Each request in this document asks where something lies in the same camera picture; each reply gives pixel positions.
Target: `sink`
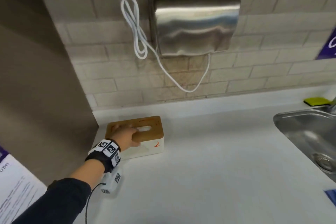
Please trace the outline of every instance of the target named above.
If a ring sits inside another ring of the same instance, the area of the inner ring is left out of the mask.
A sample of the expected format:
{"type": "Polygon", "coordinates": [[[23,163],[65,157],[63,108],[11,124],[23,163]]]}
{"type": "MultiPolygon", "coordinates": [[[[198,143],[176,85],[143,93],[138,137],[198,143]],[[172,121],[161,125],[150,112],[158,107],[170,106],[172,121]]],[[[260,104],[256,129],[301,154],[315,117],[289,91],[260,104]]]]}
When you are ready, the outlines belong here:
{"type": "Polygon", "coordinates": [[[279,113],[275,126],[336,182],[336,115],[326,107],[279,113]]]}

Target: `sink drain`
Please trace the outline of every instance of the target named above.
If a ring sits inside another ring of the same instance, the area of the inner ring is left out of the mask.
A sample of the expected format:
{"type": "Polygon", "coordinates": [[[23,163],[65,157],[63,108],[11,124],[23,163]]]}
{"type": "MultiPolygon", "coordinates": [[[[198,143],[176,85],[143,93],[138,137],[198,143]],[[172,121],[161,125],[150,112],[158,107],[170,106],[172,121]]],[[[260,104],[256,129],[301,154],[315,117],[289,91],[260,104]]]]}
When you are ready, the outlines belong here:
{"type": "Polygon", "coordinates": [[[313,159],[322,170],[329,173],[336,172],[336,163],[334,159],[330,158],[329,156],[321,153],[315,153],[313,154],[313,159]]]}

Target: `backsplash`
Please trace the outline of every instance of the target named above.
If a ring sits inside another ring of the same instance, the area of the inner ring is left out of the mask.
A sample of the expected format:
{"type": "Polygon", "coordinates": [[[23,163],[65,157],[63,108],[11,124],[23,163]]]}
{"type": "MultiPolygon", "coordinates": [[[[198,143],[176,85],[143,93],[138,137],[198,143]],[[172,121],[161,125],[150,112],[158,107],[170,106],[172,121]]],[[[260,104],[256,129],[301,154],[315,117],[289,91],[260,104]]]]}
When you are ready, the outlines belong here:
{"type": "MultiPolygon", "coordinates": [[[[136,58],[119,0],[44,0],[93,110],[335,83],[336,59],[314,60],[336,23],[336,0],[241,0],[228,51],[212,54],[193,93],[154,55],[136,58]]],[[[149,35],[147,0],[137,0],[149,35]]],[[[162,59],[194,88],[207,57],[162,59]]]]}

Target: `stainless steel hand dryer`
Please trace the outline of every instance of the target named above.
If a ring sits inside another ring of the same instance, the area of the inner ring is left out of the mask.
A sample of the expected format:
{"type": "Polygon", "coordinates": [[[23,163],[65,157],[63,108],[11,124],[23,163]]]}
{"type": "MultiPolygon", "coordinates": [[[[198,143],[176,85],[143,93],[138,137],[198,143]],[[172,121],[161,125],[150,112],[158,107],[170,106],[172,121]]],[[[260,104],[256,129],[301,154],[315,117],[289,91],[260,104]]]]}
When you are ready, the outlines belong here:
{"type": "Polygon", "coordinates": [[[240,0],[149,0],[154,48],[162,56],[196,56],[229,48],[240,0]]]}

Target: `white power cord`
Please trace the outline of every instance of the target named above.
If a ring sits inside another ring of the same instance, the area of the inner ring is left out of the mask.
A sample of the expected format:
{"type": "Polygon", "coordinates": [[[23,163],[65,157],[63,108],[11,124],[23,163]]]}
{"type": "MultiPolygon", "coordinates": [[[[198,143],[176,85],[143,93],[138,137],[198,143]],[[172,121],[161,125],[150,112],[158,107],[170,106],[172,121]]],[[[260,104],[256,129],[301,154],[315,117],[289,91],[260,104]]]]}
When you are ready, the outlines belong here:
{"type": "Polygon", "coordinates": [[[207,74],[207,72],[209,70],[210,54],[208,54],[207,69],[205,70],[205,72],[204,72],[201,80],[197,84],[197,86],[193,90],[186,90],[186,89],[182,88],[182,86],[180,86],[178,84],[178,82],[175,81],[175,79],[166,71],[166,69],[161,64],[160,58],[159,58],[156,50],[154,50],[154,48],[147,42],[147,37],[146,37],[144,31],[142,30],[142,28],[140,27],[140,14],[139,14],[139,6],[138,6],[138,3],[137,3],[137,0],[131,0],[131,1],[134,4],[134,10],[133,11],[132,11],[129,3],[128,3],[128,0],[120,0],[120,2],[121,2],[120,7],[121,7],[121,12],[123,13],[126,22],[131,27],[132,32],[133,32],[133,38],[134,38],[133,45],[134,45],[135,55],[139,59],[145,59],[148,55],[148,48],[151,49],[152,52],[155,54],[156,59],[157,59],[159,65],[160,65],[161,69],[163,70],[163,72],[176,84],[176,86],[178,86],[184,92],[187,92],[187,93],[194,92],[198,88],[198,86],[201,84],[203,78],[205,77],[205,75],[207,74]],[[140,50],[140,48],[139,48],[139,41],[143,45],[143,50],[140,50]]]}

